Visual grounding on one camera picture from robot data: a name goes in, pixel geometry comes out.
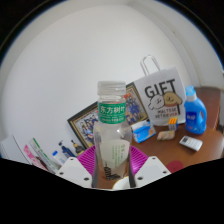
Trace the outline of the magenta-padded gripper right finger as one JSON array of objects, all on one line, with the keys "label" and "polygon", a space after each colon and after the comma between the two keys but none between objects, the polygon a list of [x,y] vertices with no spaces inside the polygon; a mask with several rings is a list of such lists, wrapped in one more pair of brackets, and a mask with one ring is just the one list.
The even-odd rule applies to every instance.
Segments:
[{"label": "magenta-padded gripper right finger", "polygon": [[138,148],[131,147],[129,155],[131,187],[143,187],[170,174],[171,172],[156,156],[148,157]]}]

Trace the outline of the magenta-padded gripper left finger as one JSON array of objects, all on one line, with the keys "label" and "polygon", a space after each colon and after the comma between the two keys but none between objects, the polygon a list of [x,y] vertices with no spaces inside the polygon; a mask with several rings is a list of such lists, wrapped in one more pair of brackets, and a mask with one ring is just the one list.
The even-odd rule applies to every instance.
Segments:
[{"label": "magenta-padded gripper left finger", "polygon": [[70,157],[57,171],[57,176],[84,188],[97,186],[95,147],[92,146],[77,158]]}]

